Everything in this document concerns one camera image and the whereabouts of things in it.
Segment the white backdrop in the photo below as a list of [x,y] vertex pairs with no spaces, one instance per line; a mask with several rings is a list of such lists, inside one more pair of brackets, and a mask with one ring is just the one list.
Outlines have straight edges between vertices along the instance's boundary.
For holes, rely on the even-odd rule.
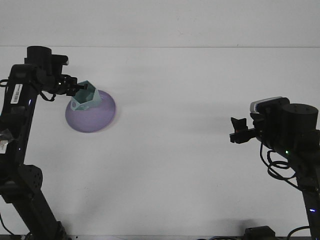
[[[232,144],[229,133],[255,100],[320,107],[317,1],[79,2],[0,1],[1,78],[25,46],[54,46],[69,56],[64,73],[117,104],[110,126],[84,134],[64,119],[69,97],[38,99],[25,163],[42,169],[68,233],[227,236],[269,225],[282,236],[308,224],[301,193],[268,176],[259,142]],[[0,201],[0,211],[12,231],[28,231],[13,206]]]

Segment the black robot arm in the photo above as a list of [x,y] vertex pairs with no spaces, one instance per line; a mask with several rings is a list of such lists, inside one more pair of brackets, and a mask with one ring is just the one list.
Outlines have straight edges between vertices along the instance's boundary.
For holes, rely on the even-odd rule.
[[[74,96],[80,88],[77,78],[62,74],[68,57],[52,55],[42,46],[27,48],[25,64],[12,66],[5,85],[0,116],[0,194],[11,203],[30,230],[34,240],[66,240],[42,191],[40,168],[25,165],[29,133],[38,95],[53,101],[56,94]],[[53,94],[48,99],[42,91]]]
[[[311,237],[320,240],[320,131],[316,129],[318,110],[310,105],[290,103],[285,97],[274,97],[253,102],[250,111],[254,125],[252,129],[248,129],[245,118],[231,118],[234,127],[234,133],[230,134],[231,142],[241,144],[257,138],[262,145],[271,149],[267,156],[268,173],[276,179],[288,182],[290,178],[280,176],[272,167],[294,170],[293,177],[297,181],[295,187],[303,194]],[[280,154],[287,162],[272,162],[271,152]]]

